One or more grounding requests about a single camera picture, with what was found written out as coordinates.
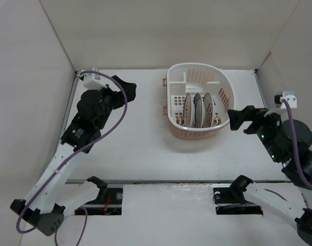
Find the plate with red characters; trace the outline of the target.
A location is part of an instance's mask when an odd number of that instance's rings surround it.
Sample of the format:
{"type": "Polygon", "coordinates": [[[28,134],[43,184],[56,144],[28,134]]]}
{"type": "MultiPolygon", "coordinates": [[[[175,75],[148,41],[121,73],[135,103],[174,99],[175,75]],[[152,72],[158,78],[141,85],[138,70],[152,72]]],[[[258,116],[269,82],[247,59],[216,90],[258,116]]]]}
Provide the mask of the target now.
{"type": "Polygon", "coordinates": [[[213,124],[214,118],[214,102],[212,95],[210,93],[206,93],[203,99],[204,109],[205,109],[205,117],[204,117],[204,128],[210,128],[213,124]]]}

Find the plate with green rim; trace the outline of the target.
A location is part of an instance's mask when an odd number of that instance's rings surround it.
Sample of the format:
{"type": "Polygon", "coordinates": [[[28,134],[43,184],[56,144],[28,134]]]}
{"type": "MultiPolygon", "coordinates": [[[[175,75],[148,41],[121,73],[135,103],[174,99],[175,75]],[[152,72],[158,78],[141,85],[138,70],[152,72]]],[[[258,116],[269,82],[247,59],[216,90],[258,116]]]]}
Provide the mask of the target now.
{"type": "Polygon", "coordinates": [[[205,118],[205,109],[200,93],[196,93],[193,99],[194,103],[194,118],[197,128],[202,128],[205,118]]]}

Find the plate with orange sunburst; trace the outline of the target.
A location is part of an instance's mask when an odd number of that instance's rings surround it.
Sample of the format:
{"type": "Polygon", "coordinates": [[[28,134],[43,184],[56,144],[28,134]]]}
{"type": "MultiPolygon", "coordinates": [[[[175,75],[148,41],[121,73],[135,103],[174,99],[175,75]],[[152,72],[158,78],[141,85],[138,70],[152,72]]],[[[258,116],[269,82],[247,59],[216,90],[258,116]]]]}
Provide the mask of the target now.
{"type": "Polygon", "coordinates": [[[183,111],[184,123],[183,127],[192,128],[195,121],[194,115],[194,103],[193,98],[190,93],[187,93],[184,102],[184,111],[183,111]]]}

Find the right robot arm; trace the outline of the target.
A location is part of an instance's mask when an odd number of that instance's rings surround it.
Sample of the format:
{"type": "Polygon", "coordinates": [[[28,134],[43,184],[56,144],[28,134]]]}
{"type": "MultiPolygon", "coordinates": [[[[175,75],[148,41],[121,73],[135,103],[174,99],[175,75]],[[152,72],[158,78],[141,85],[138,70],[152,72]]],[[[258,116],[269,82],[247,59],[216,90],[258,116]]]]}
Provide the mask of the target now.
{"type": "MultiPolygon", "coordinates": [[[[273,162],[284,164],[282,172],[304,196],[312,196],[312,131],[293,118],[287,109],[288,120],[282,121],[278,113],[266,108],[247,106],[243,110],[228,110],[230,129],[236,131],[249,121],[243,132],[258,136],[273,162]]],[[[230,185],[229,196],[233,201],[249,201],[271,212],[291,225],[298,236],[312,245],[312,207],[294,209],[286,201],[275,201],[257,188],[248,177],[240,175],[230,185]]]]}

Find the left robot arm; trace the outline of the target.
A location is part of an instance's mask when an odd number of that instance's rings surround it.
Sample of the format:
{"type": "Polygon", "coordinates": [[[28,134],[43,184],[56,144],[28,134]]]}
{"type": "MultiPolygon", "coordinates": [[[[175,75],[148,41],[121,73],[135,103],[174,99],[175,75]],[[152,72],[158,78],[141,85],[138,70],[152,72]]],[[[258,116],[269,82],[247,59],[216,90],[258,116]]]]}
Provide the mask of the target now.
{"type": "Polygon", "coordinates": [[[60,191],[79,160],[119,126],[117,122],[108,132],[101,133],[113,110],[123,108],[126,113],[128,103],[136,97],[137,85],[116,75],[110,77],[92,71],[83,72],[80,79],[86,91],[76,105],[77,113],[62,135],[52,161],[32,190],[10,206],[18,215],[16,229],[20,234],[24,233],[21,220],[45,236],[51,236],[67,216],[75,214],[77,209],[85,211],[84,204],[109,201],[108,184],[95,176],[89,177],[72,195],[61,195],[60,191]]]}

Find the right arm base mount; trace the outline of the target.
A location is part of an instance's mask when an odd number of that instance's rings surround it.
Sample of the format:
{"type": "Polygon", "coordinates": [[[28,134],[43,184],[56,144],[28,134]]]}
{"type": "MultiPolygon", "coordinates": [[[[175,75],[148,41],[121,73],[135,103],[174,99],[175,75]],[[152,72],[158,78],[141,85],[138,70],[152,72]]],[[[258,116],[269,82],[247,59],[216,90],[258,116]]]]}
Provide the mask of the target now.
{"type": "Polygon", "coordinates": [[[262,208],[245,200],[243,192],[253,181],[240,175],[231,184],[213,186],[213,203],[217,215],[263,215],[262,208]]]}

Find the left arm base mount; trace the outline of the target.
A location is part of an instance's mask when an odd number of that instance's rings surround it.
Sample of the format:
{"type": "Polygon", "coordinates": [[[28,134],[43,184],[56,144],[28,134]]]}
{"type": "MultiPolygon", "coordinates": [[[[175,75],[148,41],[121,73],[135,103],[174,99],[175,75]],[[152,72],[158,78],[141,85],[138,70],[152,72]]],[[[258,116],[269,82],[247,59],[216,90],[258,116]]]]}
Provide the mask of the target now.
{"type": "Polygon", "coordinates": [[[75,210],[75,215],[117,216],[122,214],[123,186],[112,185],[92,176],[81,186],[91,191],[91,200],[86,201],[80,208],[75,210]]]}

